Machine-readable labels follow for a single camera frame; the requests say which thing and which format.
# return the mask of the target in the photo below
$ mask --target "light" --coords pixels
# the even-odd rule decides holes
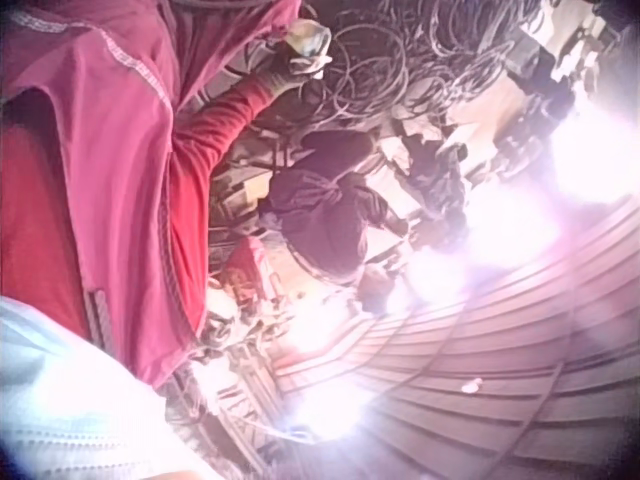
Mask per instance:
[[[588,203],[613,203],[640,185],[640,148],[627,125],[583,100],[553,133],[558,186]]]
[[[350,316],[348,307],[338,299],[325,302],[301,300],[296,307],[296,318],[285,338],[303,353],[324,348],[336,328]]]
[[[468,248],[474,262],[512,268],[532,260],[560,235],[540,198],[524,189],[487,184],[471,193]]]
[[[240,315],[236,301],[221,288],[213,288],[211,285],[207,287],[206,305],[209,312],[227,320]]]
[[[448,304],[460,298],[467,274],[460,257],[427,248],[412,254],[406,278],[423,300],[431,304]]]
[[[461,390],[462,393],[466,393],[468,395],[473,395],[474,393],[478,393],[480,391],[480,387],[482,386],[482,379],[475,378],[472,381],[465,383]]]
[[[399,278],[393,288],[393,291],[387,298],[387,314],[401,315],[407,313],[411,309],[413,303],[413,295],[407,283]]]
[[[371,398],[370,392],[345,380],[322,383],[305,392],[295,420],[321,439],[335,440],[358,423],[362,407]]]
[[[191,373],[198,384],[209,411],[218,413],[218,393],[237,385],[238,375],[231,371],[228,357],[211,360],[206,365],[191,362]]]

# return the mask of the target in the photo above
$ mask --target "lens flare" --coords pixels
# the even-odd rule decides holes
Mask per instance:
[[[340,438],[358,423],[364,405],[372,398],[346,380],[333,380],[310,388],[296,414],[296,422],[306,425],[320,438]]]
[[[347,305],[338,300],[303,300],[285,338],[300,352],[315,352],[329,344],[336,328],[349,317]]]
[[[398,279],[396,285],[387,299],[387,313],[389,315],[402,315],[408,313],[413,303],[413,296],[407,283]]]
[[[467,210],[468,248],[472,260],[483,265],[512,268],[546,250],[560,236],[560,228],[540,198],[500,184],[472,192]]]
[[[454,303],[466,285],[467,272],[457,255],[431,249],[415,252],[407,264],[406,278],[413,290],[431,304]]]
[[[638,135],[591,104],[553,133],[560,189],[586,203],[613,203],[640,186]]]

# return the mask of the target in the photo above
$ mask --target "tangled wire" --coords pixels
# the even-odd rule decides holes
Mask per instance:
[[[495,82],[511,32],[540,7],[541,0],[311,0],[303,16],[331,28],[333,63],[323,82],[285,96],[258,125],[287,135],[393,111],[438,126],[452,105]]]

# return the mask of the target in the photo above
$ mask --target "red object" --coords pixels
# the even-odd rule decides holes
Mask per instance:
[[[53,112],[37,94],[12,107],[19,118],[3,112],[0,140],[0,292],[89,340]]]
[[[256,237],[245,237],[238,243],[222,277],[241,307],[256,308],[261,302],[273,304],[283,295],[280,278],[269,263],[263,243]]]
[[[162,384],[183,361],[200,321],[195,318],[199,302],[191,301],[191,295],[204,285],[198,272],[206,267],[194,266],[204,254],[197,253],[191,260],[184,252],[202,252],[199,245],[205,241],[204,232],[192,231],[176,239],[172,230],[181,230],[182,225],[201,228],[197,220],[201,215],[194,215],[197,205],[189,200],[175,200],[176,192],[191,188],[197,192],[192,192],[193,198],[204,199],[208,190],[198,190],[204,184],[201,175],[219,161],[242,121],[250,120],[268,101],[265,92],[254,85],[247,87],[241,111],[233,112],[231,120],[214,118],[209,123],[202,120],[206,115],[201,117],[200,126],[230,131],[228,136],[217,131],[218,138],[205,139],[205,149],[219,148],[212,156],[194,158],[191,154],[202,150],[198,146],[201,135],[211,131],[204,127],[201,135],[189,136],[180,130],[182,138],[178,135],[172,146],[173,109],[186,100],[178,92],[201,88],[248,40],[292,20],[298,5],[296,0],[281,0],[248,11],[189,14],[198,22],[192,23],[194,28],[184,43],[201,45],[209,59],[189,68],[184,62],[178,67],[174,50],[174,45],[179,50],[181,32],[187,30],[167,28],[153,1],[120,0],[107,6],[61,1],[51,6],[53,12],[31,9],[14,14],[4,29],[3,99],[11,101],[38,89],[43,102],[52,107],[71,224],[70,229],[49,230],[43,225],[37,233],[18,230],[15,234],[31,235],[33,247],[47,255],[51,236],[73,232],[82,289],[94,307],[89,310],[103,328],[104,343],[110,346],[107,350],[154,386]],[[199,39],[212,43],[205,45]],[[187,71],[195,72],[189,74],[189,80],[185,80]],[[210,112],[212,118],[220,114],[220,110]],[[19,157],[29,154],[27,149],[18,149],[16,157],[4,157],[3,164],[21,162]],[[181,158],[204,165],[182,168]],[[175,178],[185,179],[184,187],[172,186]],[[187,178],[195,178],[195,185]],[[16,198],[3,198],[3,204],[15,203],[16,217],[31,213],[23,200],[27,184],[20,187],[12,190]],[[173,213],[169,218],[169,205],[172,211],[195,219],[176,220],[178,214]],[[203,240],[192,238],[200,234]],[[3,240],[10,235],[13,233],[3,229]],[[14,245],[21,241],[16,239]],[[3,256],[18,258],[5,249],[4,241],[2,249]],[[12,268],[20,272],[27,265]],[[29,277],[42,278],[52,268],[46,264],[31,267],[33,270],[23,271],[23,283],[11,280],[14,295],[20,295],[17,290],[42,288],[35,280],[30,283]],[[200,295],[204,297],[204,288]],[[45,304],[52,302],[51,297],[38,300],[33,294],[23,298],[40,302],[34,306],[44,311],[50,309]],[[58,317],[66,315],[60,312]]]

